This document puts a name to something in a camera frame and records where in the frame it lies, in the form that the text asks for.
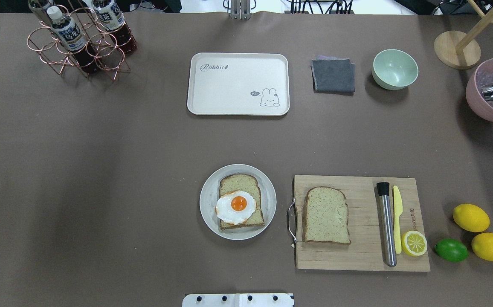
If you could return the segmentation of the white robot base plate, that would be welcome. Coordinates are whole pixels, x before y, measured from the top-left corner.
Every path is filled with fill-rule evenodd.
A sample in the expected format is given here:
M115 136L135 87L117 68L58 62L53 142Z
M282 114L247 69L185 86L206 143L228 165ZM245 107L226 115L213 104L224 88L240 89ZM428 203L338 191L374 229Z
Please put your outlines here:
M292 293L190 294L182 307L294 307Z

